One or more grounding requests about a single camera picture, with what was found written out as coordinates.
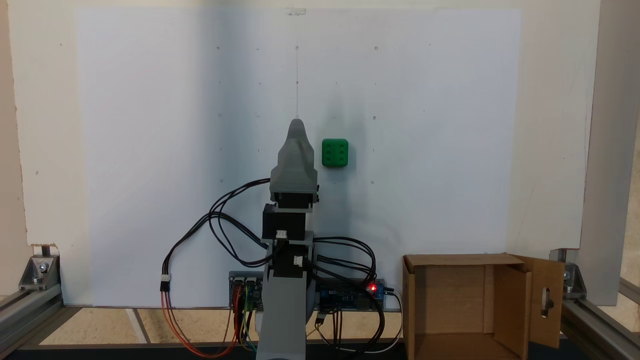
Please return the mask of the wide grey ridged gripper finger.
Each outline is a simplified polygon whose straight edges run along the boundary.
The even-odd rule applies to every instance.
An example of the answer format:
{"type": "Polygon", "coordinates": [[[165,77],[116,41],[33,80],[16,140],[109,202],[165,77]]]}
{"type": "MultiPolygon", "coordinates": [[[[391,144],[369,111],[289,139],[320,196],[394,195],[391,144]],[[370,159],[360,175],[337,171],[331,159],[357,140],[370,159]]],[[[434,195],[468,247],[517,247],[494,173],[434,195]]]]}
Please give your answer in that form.
{"type": "Polygon", "coordinates": [[[318,172],[314,150],[304,134],[288,136],[270,172],[271,193],[316,193],[318,172]]]}

